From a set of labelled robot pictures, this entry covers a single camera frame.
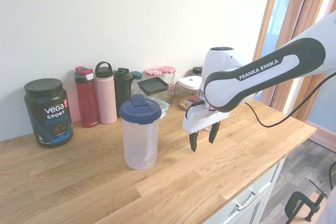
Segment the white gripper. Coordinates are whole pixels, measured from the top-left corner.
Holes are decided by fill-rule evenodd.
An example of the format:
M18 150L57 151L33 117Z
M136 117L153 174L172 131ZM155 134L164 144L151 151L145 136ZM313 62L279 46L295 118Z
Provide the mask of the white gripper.
M196 151L198 131L210 125L209 142L213 143L220 127L220 122L229 117L230 112L211 111L204 101L193 103L186 111L182 128L188 132L191 150Z

